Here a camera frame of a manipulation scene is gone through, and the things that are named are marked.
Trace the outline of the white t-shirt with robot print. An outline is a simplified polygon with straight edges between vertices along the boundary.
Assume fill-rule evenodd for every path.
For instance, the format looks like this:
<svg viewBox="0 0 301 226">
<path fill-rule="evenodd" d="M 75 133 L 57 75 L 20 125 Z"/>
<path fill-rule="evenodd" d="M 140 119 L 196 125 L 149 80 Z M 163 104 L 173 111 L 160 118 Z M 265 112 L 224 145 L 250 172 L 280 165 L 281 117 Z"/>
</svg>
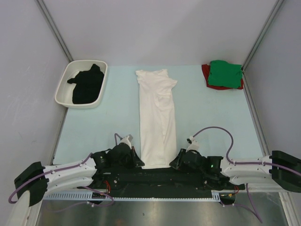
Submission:
<svg viewBox="0 0 301 226">
<path fill-rule="evenodd" d="M 142 169 L 169 168 L 177 156 L 172 89 L 177 81 L 167 69 L 137 70 L 139 84 L 140 152 Z"/>
</svg>

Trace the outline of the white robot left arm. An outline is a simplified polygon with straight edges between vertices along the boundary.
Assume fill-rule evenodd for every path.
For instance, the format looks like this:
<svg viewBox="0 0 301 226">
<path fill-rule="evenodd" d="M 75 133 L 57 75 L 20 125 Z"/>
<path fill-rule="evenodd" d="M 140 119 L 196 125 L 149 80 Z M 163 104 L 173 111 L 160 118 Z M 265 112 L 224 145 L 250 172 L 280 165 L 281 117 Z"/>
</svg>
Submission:
<svg viewBox="0 0 301 226">
<path fill-rule="evenodd" d="M 112 167 L 133 169 L 144 166 L 133 146 L 119 143 L 113 149 L 90 153 L 84 160 L 63 165 L 42 166 L 41 162 L 32 163 L 15 178 L 15 191 L 8 202 L 15 204 L 14 196 L 21 198 L 29 192 L 29 206 L 39 203 L 45 195 L 76 187 L 99 188 L 103 185 L 102 170 Z"/>
</svg>

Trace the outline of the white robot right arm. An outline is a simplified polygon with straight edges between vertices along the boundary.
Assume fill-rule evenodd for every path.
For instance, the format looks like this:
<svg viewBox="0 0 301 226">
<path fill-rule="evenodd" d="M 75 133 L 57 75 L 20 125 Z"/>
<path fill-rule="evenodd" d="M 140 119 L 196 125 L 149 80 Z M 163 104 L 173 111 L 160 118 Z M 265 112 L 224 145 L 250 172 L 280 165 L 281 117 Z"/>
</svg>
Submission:
<svg viewBox="0 0 301 226">
<path fill-rule="evenodd" d="M 284 153 L 255 160 L 228 160 L 221 156 L 204 157 L 196 150 L 181 149 L 170 167 L 188 174 L 196 173 L 197 186 L 211 190 L 232 190 L 245 185 L 279 186 L 294 193 L 301 191 L 301 161 Z"/>
</svg>

